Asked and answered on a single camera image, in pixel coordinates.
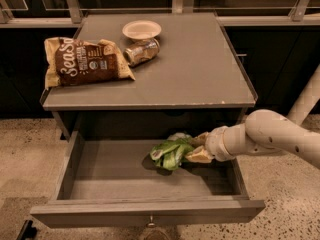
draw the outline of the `green object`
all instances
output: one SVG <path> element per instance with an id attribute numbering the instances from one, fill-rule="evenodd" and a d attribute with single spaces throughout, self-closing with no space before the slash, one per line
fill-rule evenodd
<path id="1" fill-rule="evenodd" d="M 194 150 L 189 144 L 190 138 L 165 140 L 156 145 L 150 152 L 150 157 L 155 165 L 170 171 L 176 170 L 181 165 L 184 156 Z"/>

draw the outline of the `metal can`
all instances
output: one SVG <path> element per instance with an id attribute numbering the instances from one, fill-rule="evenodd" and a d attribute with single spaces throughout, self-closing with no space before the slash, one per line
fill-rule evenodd
<path id="1" fill-rule="evenodd" d="M 159 51 L 159 42 L 155 38 L 151 38 L 130 45 L 124 50 L 123 56 L 130 67 L 135 67 L 142 62 L 153 59 Z"/>

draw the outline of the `bowl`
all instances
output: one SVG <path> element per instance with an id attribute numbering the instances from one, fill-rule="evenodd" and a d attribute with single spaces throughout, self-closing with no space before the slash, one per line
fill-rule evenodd
<path id="1" fill-rule="evenodd" d="M 122 33 L 133 41 L 150 39 L 159 35 L 160 32 L 160 25 L 149 20 L 132 21 L 126 24 L 122 29 Z"/>

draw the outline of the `speckled floor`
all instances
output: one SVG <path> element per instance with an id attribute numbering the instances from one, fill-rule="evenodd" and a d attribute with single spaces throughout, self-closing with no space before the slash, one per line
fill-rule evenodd
<path id="1" fill-rule="evenodd" d="M 320 132 L 320 115 L 304 127 Z M 50 229 L 29 215 L 55 188 L 67 147 L 52 119 L 0 121 L 0 239 L 16 239 L 26 219 L 38 229 L 35 239 L 142 240 L 150 229 Z M 320 170 L 280 152 L 267 157 L 239 157 L 251 199 L 266 209 L 247 224 L 183 225 L 159 228 L 173 240 L 320 239 Z"/>

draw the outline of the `wooden drawer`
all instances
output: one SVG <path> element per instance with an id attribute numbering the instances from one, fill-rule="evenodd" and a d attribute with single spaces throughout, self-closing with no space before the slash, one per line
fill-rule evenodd
<path id="1" fill-rule="evenodd" d="M 148 155 L 161 140 L 88 135 L 86 121 L 71 135 L 54 196 L 31 210 L 49 227 L 248 222 L 265 207 L 249 200 L 237 160 L 169 173 Z"/>

